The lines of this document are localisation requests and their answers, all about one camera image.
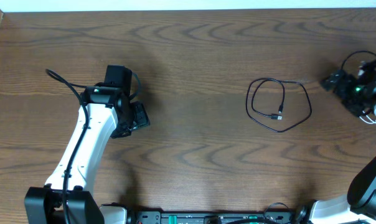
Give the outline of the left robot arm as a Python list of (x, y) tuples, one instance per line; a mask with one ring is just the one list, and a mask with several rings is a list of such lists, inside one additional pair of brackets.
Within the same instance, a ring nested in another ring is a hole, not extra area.
[(98, 206), (95, 177), (109, 139), (125, 138), (150, 121), (137, 93), (137, 75), (109, 65), (103, 82), (85, 86), (76, 97), (78, 120), (67, 148), (43, 187), (30, 187), (24, 199), (29, 223), (136, 223), (134, 212), (118, 203)]

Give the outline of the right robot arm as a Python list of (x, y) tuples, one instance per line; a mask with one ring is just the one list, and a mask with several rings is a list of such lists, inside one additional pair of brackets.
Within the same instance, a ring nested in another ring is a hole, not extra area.
[[(321, 81), (358, 118), (376, 117), (376, 58), (362, 62), (356, 76), (343, 68)], [(376, 223), (376, 156), (354, 177), (348, 192), (299, 207), (292, 223)]]

